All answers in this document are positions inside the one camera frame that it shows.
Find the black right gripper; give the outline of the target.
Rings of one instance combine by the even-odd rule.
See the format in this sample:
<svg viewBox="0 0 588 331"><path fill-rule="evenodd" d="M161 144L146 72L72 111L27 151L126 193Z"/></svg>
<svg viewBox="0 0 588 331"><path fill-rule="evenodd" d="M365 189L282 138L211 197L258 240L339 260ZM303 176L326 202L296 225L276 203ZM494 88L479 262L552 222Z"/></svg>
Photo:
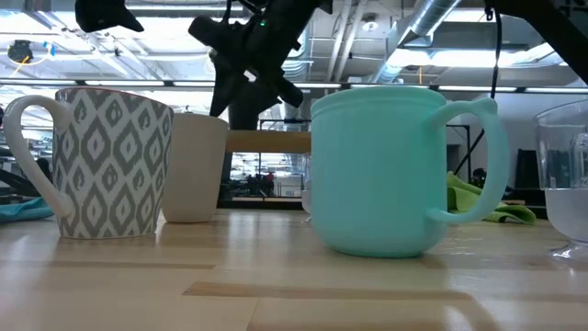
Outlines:
<svg viewBox="0 0 588 331"><path fill-rule="evenodd" d="M301 48L298 38L316 9L333 13L332 0L245 1L253 16L245 25L243 70L255 77L270 77L273 91L286 103L299 107L302 91L284 77L284 61L292 49ZM209 57L215 68L215 85L209 114L219 115L230 106L238 117L253 117L254 84L235 70L229 59L212 50Z"/></svg>

